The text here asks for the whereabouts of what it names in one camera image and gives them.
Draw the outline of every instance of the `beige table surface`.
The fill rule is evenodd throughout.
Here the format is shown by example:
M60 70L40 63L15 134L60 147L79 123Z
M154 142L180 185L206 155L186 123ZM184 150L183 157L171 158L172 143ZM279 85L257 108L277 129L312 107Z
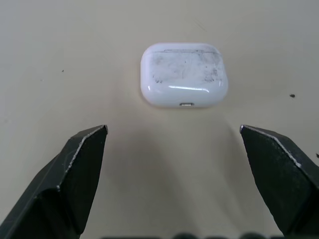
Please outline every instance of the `beige table surface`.
M107 124L82 239L280 233L239 126L285 134L319 162L318 10L317 0L0 1L0 221L70 136ZM140 60L157 42L217 47L225 100L146 103Z

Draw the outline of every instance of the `glossy white plastic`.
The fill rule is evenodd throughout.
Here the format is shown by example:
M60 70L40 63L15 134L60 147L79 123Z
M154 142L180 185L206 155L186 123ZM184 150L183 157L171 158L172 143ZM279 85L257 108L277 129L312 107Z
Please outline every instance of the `glossy white plastic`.
M160 107L208 107L223 100L228 79L220 52L204 43L158 43L141 60L141 90Z

